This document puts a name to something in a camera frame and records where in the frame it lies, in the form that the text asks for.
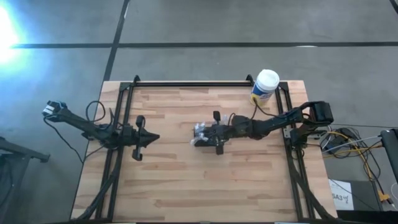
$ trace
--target black cable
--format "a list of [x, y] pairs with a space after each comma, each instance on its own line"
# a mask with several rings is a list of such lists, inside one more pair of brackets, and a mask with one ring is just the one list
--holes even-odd
[[229, 118], [228, 118], [228, 126], [229, 126], [229, 124], [231, 124], [232, 115], [235, 116], [236, 113], [231, 113], [231, 115], [229, 116]]
[[80, 157], [80, 155], [79, 155], [79, 152], [77, 152], [77, 150], [76, 150], [75, 148], [73, 148], [73, 147], [69, 144], [69, 142], [68, 142], [67, 140], [65, 140], [65, 139], [62, 137], [62, 135], [59, 133], [59, 131], [56, 129], [56, 127], [52, 126], [51, 124], [49, 124], [49, 123], [47, 122], [47, 117], [44, 117], [44, 118], [43, 118], [43, 121], [44, 121], [44, 123], [45, 123], [46, 125], [50, 126], [52, 129], [54, 129], [54, 131], [58, 134], [58, 136], [62, 139], [62, 141], [64, 141], [64, 142], [67, 144], [67, 146], [68, 146], [71, 150], [75, 151], [76, 155], [79, 157], [80, 162], [83, 164], [83, 160], [81, 159], [81, 157]]
[[294, 109], [292, 109], [292, 110], [286, 112], [286, 114], [274, 115], [274, 114], [270, 114], [270, 113], [267, 113], [267, 112], [265, 112], [264, 110], [262, 110], [261, 107], [257, 104], [257, 100], [256, 100], [255, 98], [253, 99], [253, 101], [254, 101], [254, 104], [256, 105], [256, 108], [259, 108], [259, 110], [261, 111], [261, 113], [263, 113], [263, 114], [265, 114], [265, 115], [268, 115], [268, 116], [273, 116], [273, 117], [275, 117], [275, 118], [286, 118], [289, 114], [291, 114], [291, 113], [293, 113], [295, 110], [297, 110], [297, 108], [294, 108]]
[[8, 165], [8, 174], [9, 174], [9, 180], [10, 180], [10, 187], [8, 188], [6, 196], [3, 198], [3, 200], [0, 203], [0, 208], [6, 203], [6, 201], [8, 199], [8, 196], [10, 195], [11, 190], [12, 190], [13, 185], [14, 185], [13, 178], [12, 178], [12, 167], [11, 167], [10, 163], [5, 158], [4, 158], [4, 164]]
[[[247, 123], [247, 122], [249, 122], [249, 121], [252, 121], [252, 120], [254, 119], [256, 113], [257, 113], [257, 109], [259, 109], [259, 110], [260, 110], [262, 113], [264, 113], [265, 115], [273, 116], [273, 117], [276, 117], [276, 118], [284, 118], [284, 117], [286, 117], [286, 116], [288, 116], [288, 115], [290, 114], [290, 112], [288, 112], [288, 113], [286, 113], [286, 114], [284, 114], [284, 115], [282, 115], [282, 116], [281, 116], [281, 115], [280, 115], [280, 116], [277, 116], [277, 115], [274, 115], [274, 114], [266, 113], [266, 112], [263, 111], [263, 110], [260, 108], [260, 106], [257, 104], [257, 100], [256, 100], [256, 99], [253, 99], [253, 100], [254, 100], [254, 104], [255, 104], [256, 106], [254, 107], [253, 115], [251, 116], [251, 118], [250, 118], [249, 120], [247, 120], [247, 121], [243, 121], [243, 122], [241, 122], [241, 123], [234, 124], [231, 128], [233, 128], [234, 126], [237, 126], [237, 125], [244, 124], [244, 123]], [[229, 120], [231, 119], [231, 117], [232, 117], [233, 114], [235, 114], [235, 113], [231, 113], [231, 115], [229, 116]]]
[[[337, 129], [337, 130], [334, 130], [333, 132], [340, 133], [340, 130]], [[321, 151], [322, 151], [322, 144], [323, 144], [323, 142], [324, 142], [326, 139], [328, 139], [330, 136], [332, 136], [332, 135], [334, 136], [334, 138], [336, 138], [336, 134], [332, 134], [332, 133], [328, 133], [328, 134], [323, 138], [323, 140], [322, 140], [321, 143], [320, 143]], [[347, 158], [347, 157], [351, 157], [351, 156], [349, 156], [349, 155], [351, 154], [351, 152], [347, 152], [347, 154], [345, 154], [345, 155], [343, 155], [343, 156], [337, 155], [337, 154], [335, 154], [335, 152], [333, 152], [333, 151], [329, 151], [329, 153], [332, 154], [333, 157], [336, 158], [336, 159], [344, 159], [344, 158]]]
[[304, 158], [305, 151], [302, 148], [300, 148], [300, 152], [301, 152], [301, 157]]
[[101, 149], [104, 148], [104, 147], [105, 147], [105, 146], [101, 146], [101, 147], [95, 149], [94, 151], [92, 151], [91, 153], [89, 153], [89, 154], [85, 157], [85, 161], [86, 161], [86, 159], [87, 159], [89, 156], [91, 156], [92, 154], [98, 152], [99, 150], [101, 150]]
[[309, 144], [309, 143], [305, 143], [306, 145], [308, 145], [308, 146], [317, 146], [317, 147], [321, 147], [321, 145], [318, 145], [318, 144]]
[[[354, 136], [347, 136], [347, 137], [352, 138], [352, 139], [354, 139], [355, 141], [361, 139], [361, 135], [359, 134], [359, 131], [358, 131], [357, 129], [352, 128], [352, 127], [346, 127], [346, 129], [349, 129], [350, 131], [352, 131], [352, 134], [354, 134]], [[341, 129], [337, 129], [337, 130], [335, 130], [335, 131], [338, 132], [338, 133], [341, 133]], [[376, 144], [378, 144], [379, 142], [380, 142], [380, 141], [374, 143], [374, 144], [371, 145], [370, 147], [368, 147], [368, 145], [367, 145], [364, 141], [356, 142], [356, 146], [357, 146], [358, 148], [361, 148], [361, 147], [362, 147], [362, 148], [367, 148], [367, 150], [362, 151], [362, 152], [358, 153], [358, 155], [355, 155], [355, 156], [350, 156], [349, 154], [350, 154], [351, 152], [349, 152], [347, 155], [345, 155], [345, 156], [343, 156], [343, 157], [340, 157], [339, 155], [334, 155], [333, 152], [332, 152], [332, 154], [334, 155], [335, 158], [338, 158], [338, 159], [344, 159], [344, 158], [347, 158], [347, 157], [363, 156], [363, 157], [364, 157], [363, 170], [364, 170], [365, 173], [368, 175], [368, 177], [370, 177], [371, 174], [373, 175], [373, 178], [369, 178], [369, 180], [375, 180], [376, 183], [377, 183], [377, 185], [378, 185], [379, 188], [380, 188], [380, 191], [384, 194], [384, 190], [383, 190], [383, 188], [382, 188], [382, 186], [381, 186], [381, 184], [380, 184], [380, 181], [379, 181], [379, 178], [380, 178], [380, 176], [381, 176], [381, 168], [380, 168], [379, 163], [377, 162], [376, 158], [373, 156], [373, 153], [372, 153], [372, 151], [371, 151], [371, 149], [372, 149]], [[373, 158], [373, 161], [374, 161], [374, 163], [375, 163], [376, 166], [377, 166], [377, 172], [376, 172], [377, 175], [376, 175], [375, 172], [371, 169], [371, 167], [370, 167], [370, 165], [369, 165], [369, 163], [368, 163], [369, 156], [371, 156], [371, 157]], [[368, 170], [367, 170], [367, 168], [366, 168], [366, 164], [368, 165], [369, 171], [370, 171], [371, 174], [368, 174]]]
[[[99, 104], [99, 105], [102, 107], [103, 115], [102, 115], [102, 117], [100, 117], [100, 118], [98, 118], [98, 119], [90, 120], [90, 117], [88, 116], [88, 109], [90, 108], [90, 106], [91, 106], [93, 103], [97, 103], [97, 104]], [[112, 112], [112, 109], [111, 109], [111, 108], [109, 108], [109, 113], [110, 113], [110, 116], [111, 116], [111, 121], [109, 122], [109, 124], [108, 124], [105, 128], [100, 128], [100, 129], [102, 129], [102, 130], [108, 129], [108, 128], [113, 124], [114, 115], [113, 115], [113, 112]], [[106, 116], [105, 106], [104, 106], [104, 104], [102, 104], [102, 102], [100, 102], [100, 101], [98, 101], [98, 100], [91, 101], [91, 102], [89, 102], [88, 105], [86, 106], [86, 112], [85, 112], [85, 114], [86, 114], [87, 122], [89, 122], [89, 123], [94, 123], [94, 122], [101, 121], [101, 120], [104, 119], [105, 116]], [[77, 151], [75, 148], [73, 148], [73, 147], [69, 144], [69, 142], [68, 142], [67, 140], [65, 140], [65, 138], [62, 137], [62, 135], [59, 133], [59, 131], [58, 131], [58, 129], [57, 129], [56, 127], [52, 126], [51, 124], [49, 124], [49, 123], [47, 122], [47, 119], [48, 119], [49, 117], [51, 117], [51, 116], [53, 116], [53, 115], [49, 115], [49, 116], [44, 117], [44, 119], [43, 119], [44, 123], [47, 124], [48, 126], [50, 126], [52, 129], [55, 130], [55, 132], [56, 132], [56, 133], [58, 134], [58, 136], [62, 139], [62, 141], [64, 141], [70, 149], [72, 149], [73, 151], [75, 151], [75, 153], [76, 153], [77, 156], [79, 157], [80, 162], [83, 163], [83, 159], [80, 157], [78, 151]], [[99, 150], [102, 149], [103, 147], [104, 147], [104, 146], [101, 146], [99, 149], [96, 149], [95, 151], [89, 153], [89, 154], [85, 157], [85, 159], [86, 159], [88, 156], [92, 155], [92, 153], [99, 151]]]
[[[97, 103], [97, 104], [101, 105], [104, 114], [102, 115], [102, 117], [100, 117], [100, 118], [98, 118], [98, 119], [94, 119], [94, 120], [91, 121], [90, 118], [88, 117], [88, 108], [89, 108], [93, 103]], [[100, 101], [98, 101], [98, 100], [91, 101], [91, 102], [89, 102], [88, 105], [86, 106], [86, 119], [87, 119], [87, 121], [89, 121], [89, 122], [94, 123], [94, 122], [97, 122], [97, 121], [101, 121], [102, 119], [105, 118], [105, 115], [106, 115], [105, 106], [104, 106], [104, 104], [102, 104], [102, 103], [101, 103]]]
[[366, 205], [368, 208], [370, 208], [370, 209], [372, 209], [372, 210], [374, 210], [374, 211], [376, 211], [376, 212], [379, 212], [380, 210], [376, 210], [375, 208], [373, 208], [372, 206], [370, 206], [370, 205], [368, 205], [366, 202], [364, 202], [363, 200], [361, 200], [357, 195], [355, 195], [355, 194], [353, 194], [352, 192], [349, 192], [348, 190], [346, 190], [344, 187], [342, 187], [340, 184], [337, 184], [334, 180], [332, 180], [332, 179], [329, 179], [329, 180], [331, 180], [333, 183], [335, 183], [337, 186], [339, 186], [341, 189], [343, 189], [345, 192], [347, 192], [347, 193], [349, 193], [349, 194], [351, 194], [352, 196], [354, 196], [357, 200], [359, 200], [360, 202], [362, 202], [364, 205]]

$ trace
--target concrete floor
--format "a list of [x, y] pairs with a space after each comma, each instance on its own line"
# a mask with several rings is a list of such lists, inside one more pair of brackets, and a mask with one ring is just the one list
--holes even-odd
[[[0, 6], [11, 18], [18, 43], [65, 44], [112, 43], [122, 4], [21, 0]], [[362, 41], [398, 41], [398, 14], [388, 0], [131, 0], [121, 36], [122, 43]], [[109, 53], [19, 49], [1, 56], [0, 95], [7, 97], [0, 99], [0, 136], [51, 153], [49, 163], [30, 163], [14, 223], [68, 220], [81, 165], [40, 113], [47, 100], [62, 100], [83, 116], [86, 105], [98, 99]], [[143, 80], [242, 80], [270, 68], [283, 80], [305, 80], [310, 100], [331, 103], [335, 123], [398, 126], [397, 58], [398, 47], [119, 49], [110, 80], [134, 75]], [[56, 127], [85, 153], [87, 141], [78, 130]], [[358, 128], [363, 137], [382, 129]], [[386, 153], [374, 153], [382, 167], [381, 183], [390, 193], [395, 180]], [[366, 180], [358, 158], [325, 163], [332, 179]]]

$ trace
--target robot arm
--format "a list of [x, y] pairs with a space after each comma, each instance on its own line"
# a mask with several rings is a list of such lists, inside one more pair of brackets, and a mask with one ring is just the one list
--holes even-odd
[[116, 129], [113, 124], [94, 124], [72, 113], [66, 103], [57, 101], [48, 101], [42, 114], [44, 119], [52, 122], [65, 122], [73, 127], [83, 131], [81, 134], [88, 140], [97, 139], [102, 146], [108, 149], [116, 149], [119, 146], [136, 146], [132, 157], [142, 160], [141, 147], [146, 147], [160, 136], [147, 132], [144, 128], [145, 118], [140, 115], [137, 117], [135, 130], [131, 125], [122, 126], [121, 130]]
[[[305, 118], [303, 110], [310, 108], [308, 117]], [[330, 105], [324, 101], [307, 102], [293, 108], [285, 114], [275, 116], [271, 119], [261, 121], [250, 119], [245, 116], [236, 115], [231, 125], [220, 124], [220, 112], [213, 112], [216, 124], [205, 127], [203, 131], [196, 132], [195, 137], [200, 138], [195, 146], [216, 146], [216, 153], [223, 153], [223, 145], [231, 138], [251, 138], [260, 140], [266, 137], [271, 131], [295, 123], [302, 123], [301, 127], [290, 131], [290, 138], [293, 146], [303, 146], [307, 142], [309, 134], [313, 133], [320, 126], [328, 126], [333, 122]]]

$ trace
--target white container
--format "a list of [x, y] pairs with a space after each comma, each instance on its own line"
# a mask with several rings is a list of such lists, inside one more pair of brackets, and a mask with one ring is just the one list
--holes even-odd
[[263, 69], [257, 76], [257, 80], [251, 91], [250, 102], [255, 105], [254, 99], [256, 99], [259, 106], [264, 105], [275, 92], [275, 89], [278, 88], [278, 85], [278, 74], [272, 70]]

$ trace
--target butcher block table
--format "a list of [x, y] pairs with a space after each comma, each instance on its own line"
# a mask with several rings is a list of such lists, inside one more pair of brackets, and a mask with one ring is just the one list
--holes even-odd
[[[288, 84], [293, 107], [308, 101], [303, 81]], [[113, 111], [119, 85], [104, 82], [99, 99]], [[220, 111], [221, 116], [236, 113], [251, 117], [254, 106], [249, 102], [250, 92], [250, 87], [135, 87], [129, 123], [135, 126], [137, 116], [144, 115], [146, 130], [159, 134], [160, 139], [142, 148], [141, 162], [131, 157], [135, 146], [125, 147], [113, 221], [297, 221], [281, 130], [260, 141], [231, 139], [220, 156], [215, 147], [190, 145], [194, 125], [211, 124], [213, 111]], [[278, 114], [275, 96], [263, 109]], [[102, 110], [97, 110], [96, 118], [102, 115]], [[254, 117], [269, 118], [260, 111]], [[101, 123], [109, 121], [108, 113]], [[96, 141], [90, 142], [87, 154], [99, 146]], [[103, 150], [85, 161], [71, 218], [82, 214], [98, 193], [105, 158]], [[312, 192], [336, 217], [319, 147], [307, 147], [304, 161]], [[110, 190], [104, 201], [104, 217], [109, 195]], [[305, 210], [302, 192], [300, 198]]]

